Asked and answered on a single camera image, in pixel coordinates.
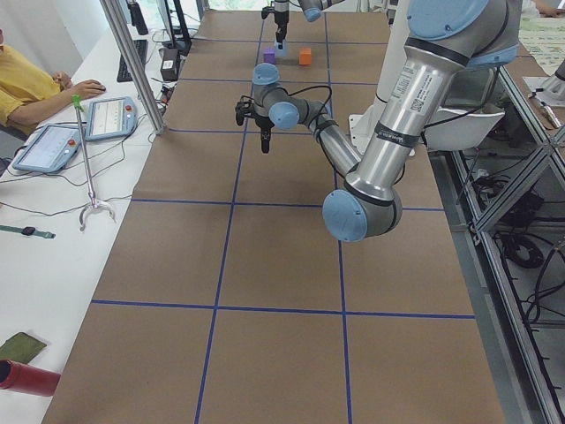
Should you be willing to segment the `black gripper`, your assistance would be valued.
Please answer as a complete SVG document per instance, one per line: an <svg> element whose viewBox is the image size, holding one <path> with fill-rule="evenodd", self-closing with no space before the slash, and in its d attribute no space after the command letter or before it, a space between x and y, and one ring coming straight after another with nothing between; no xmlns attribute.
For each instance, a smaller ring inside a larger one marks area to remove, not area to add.
<svg viewBox="0 0 565 424"><path fill-rule="evenodd" d="M275 32L275 42L278 49L285 47L287 35L287 25L290 20L290 7L288 4L271 4L261 10L261 18L266 19L269 14L275 17L275 23L278 25Z"/></svg>

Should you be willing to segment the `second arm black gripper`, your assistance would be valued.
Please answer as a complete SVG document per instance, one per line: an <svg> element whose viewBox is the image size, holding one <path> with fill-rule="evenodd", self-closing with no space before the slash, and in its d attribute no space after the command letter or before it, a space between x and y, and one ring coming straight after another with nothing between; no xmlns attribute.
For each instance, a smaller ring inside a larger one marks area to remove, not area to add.
<svg viewBox="0 0 565 424"><path fill-rule="evenodd" d="M240 99L235 106L235 119L238 126L243 126L246 118L251 118L255 124L261 129L260 132L260 148L263 154L270 151L271 129L275 124L271 121L267 114L258 112L254 100Z"/></svg>

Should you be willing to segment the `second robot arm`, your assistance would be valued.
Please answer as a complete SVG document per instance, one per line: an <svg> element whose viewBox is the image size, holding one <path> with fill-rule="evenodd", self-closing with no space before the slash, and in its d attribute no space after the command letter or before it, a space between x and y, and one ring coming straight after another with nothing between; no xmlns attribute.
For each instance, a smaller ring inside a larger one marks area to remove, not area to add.
<svg viewBox="0 0 565 424"><path fill-rule="evenodd" d="M343 177L322 215L328 231L346 242L392 231L402 216L396 180L421 133L445 99L454 76L511 62L518 50L519 1L402 1L393 30L405 29L403 43L388 44L404 63L363 152L329 115L322 102L292 96L278 69L255 66L253 97L235 107L237 124L251 118L261 129L261 149L269 150L271 130L304 125Z"/></svg>

